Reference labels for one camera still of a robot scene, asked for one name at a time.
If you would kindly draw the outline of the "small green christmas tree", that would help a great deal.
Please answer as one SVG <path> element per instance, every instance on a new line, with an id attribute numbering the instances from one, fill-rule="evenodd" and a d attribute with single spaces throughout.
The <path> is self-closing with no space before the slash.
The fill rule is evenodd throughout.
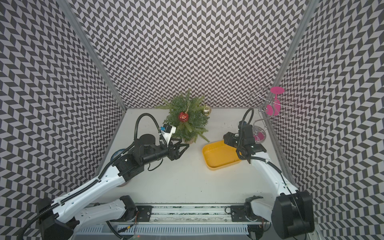
<path id="1" fill-rule="evenodd" d="M 176 127 L 175 138 L 185 143 L 195 143 L 198 138 L 209 142 L 205 136 L 209 116 L 203 113 L 206 107 L 204 96 L 192 97 L 191 91 L 187 91 L 163 102 L 156 109 L 169 111 L 164 123 Z"/>

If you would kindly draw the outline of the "red faceted ball ornament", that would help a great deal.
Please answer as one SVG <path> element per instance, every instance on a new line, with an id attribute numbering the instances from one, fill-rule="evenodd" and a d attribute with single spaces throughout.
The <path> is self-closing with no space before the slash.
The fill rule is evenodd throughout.
<path id="1" fill-rule="evenodd" d="M 190 116 L 188 112 L 180 112 L 178 118 L 181 123 L 187 123 L 189 121 Z"/>

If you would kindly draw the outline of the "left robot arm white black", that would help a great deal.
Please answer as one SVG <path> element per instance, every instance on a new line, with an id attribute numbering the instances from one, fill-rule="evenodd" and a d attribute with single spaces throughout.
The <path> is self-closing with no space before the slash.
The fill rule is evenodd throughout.
<path id="1" fill-rule="evenodd" d="M 190 146 L 173 138 L 170 133 L 161 133 L 160 140 L 160 145 L 156 145 L 155 136 L 143 135 L 110 161 L 97 177 L 54 200 L 39 200 L 37 215 L 19 230 L 17 239 L 24 239 L 33 223 L 37 224 L 44 240 L 69 240 L 75 233 L 92 225 L 135 218 L 138 209 L 130 196 L 95 207 L 89 207 L 89 204 L 132 180 L 145 170 L 146 165 L 164 158 L 179 159 Z"/>

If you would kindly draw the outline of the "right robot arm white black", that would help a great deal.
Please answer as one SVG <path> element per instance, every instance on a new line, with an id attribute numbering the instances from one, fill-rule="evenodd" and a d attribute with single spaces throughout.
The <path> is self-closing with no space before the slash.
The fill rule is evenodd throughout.
<path id="1" fill-rule="evenodd" d="M 263 145 L 256 143 L 252 125 L 240 121 L 238 130 L 236 134 L 225 134 L 224 143 L 235 148 L 240 160 L 256 168 L 268 187 L 266 194 L 246 199 L 247 218 L 262 217 L 269 221 L 281 239 L 312 233 L 315 220 L 311 194 L 300 191 L 271 161 Z"/>

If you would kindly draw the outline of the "gold shiny ball ornament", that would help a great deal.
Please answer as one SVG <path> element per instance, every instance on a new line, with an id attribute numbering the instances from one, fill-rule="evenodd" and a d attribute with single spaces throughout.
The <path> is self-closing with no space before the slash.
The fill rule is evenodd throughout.
<path id="1" fill-rule="evenodd" d="M 202 111 L 204 116 L 209 116 L 211 114 L 211 112 L 212 112 L 212 109 L 209 106 L 205 106 L 203 111 Z"/>

